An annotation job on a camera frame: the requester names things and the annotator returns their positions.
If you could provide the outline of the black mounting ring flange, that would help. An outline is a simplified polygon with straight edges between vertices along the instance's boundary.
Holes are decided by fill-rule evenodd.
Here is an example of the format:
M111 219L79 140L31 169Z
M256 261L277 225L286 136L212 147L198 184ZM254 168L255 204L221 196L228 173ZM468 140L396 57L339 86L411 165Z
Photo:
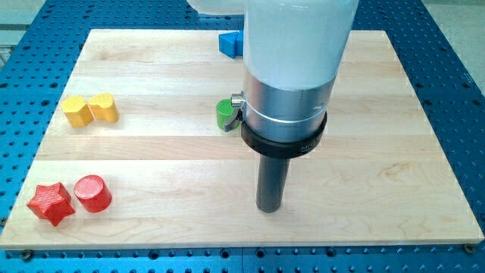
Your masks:
M270 158L289 159L303 156L313 150L321 141L326 124L327 113L324 114L322 123L313 135L292 143L267 140L255 133L245 121L242 122L240 131L244 142L257 153Z

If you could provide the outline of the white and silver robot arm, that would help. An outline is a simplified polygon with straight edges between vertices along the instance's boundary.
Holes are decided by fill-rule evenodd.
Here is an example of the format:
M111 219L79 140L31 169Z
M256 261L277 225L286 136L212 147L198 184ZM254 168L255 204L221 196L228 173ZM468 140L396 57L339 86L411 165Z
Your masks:
M224 130L240 126L260 155L256 205L280 208L289 163L321 141L358 0L189 0L200 14L244 17L242 92Z

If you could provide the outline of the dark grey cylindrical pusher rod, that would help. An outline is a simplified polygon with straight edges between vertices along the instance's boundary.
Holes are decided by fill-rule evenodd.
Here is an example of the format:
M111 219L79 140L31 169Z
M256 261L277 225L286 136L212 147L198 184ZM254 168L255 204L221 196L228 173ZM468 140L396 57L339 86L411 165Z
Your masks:
M256 205L261 211L273 213L280 208L289 164L288 158L261 156L256 190Z

